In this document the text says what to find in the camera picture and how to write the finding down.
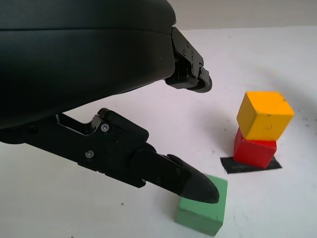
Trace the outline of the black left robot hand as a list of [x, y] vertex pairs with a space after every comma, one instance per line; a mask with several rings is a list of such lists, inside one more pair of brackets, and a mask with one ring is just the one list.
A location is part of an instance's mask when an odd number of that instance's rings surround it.
[[0, 3], [0, 140], [28, 144], [137, 188], [153, 183], [217, 203], [216, 186], [149, 133], [102, 108], [88, 123], [68, 110], [159, 80], [212, 88], [202, 56], [175, 27], [165, 0], [3, 0]]

